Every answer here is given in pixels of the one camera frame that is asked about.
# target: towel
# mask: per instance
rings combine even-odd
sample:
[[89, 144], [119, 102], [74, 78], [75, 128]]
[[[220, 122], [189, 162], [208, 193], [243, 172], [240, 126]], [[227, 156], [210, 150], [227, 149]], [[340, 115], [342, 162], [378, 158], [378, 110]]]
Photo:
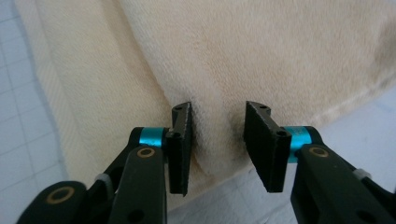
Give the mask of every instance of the towel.
[[395, 84], [396, 5], [380, 0], [16, 0], [71, 179], [90, 186], [136, 126], [193, 108], [189, 194], [251, 167], [245, 101], [320, 127]]

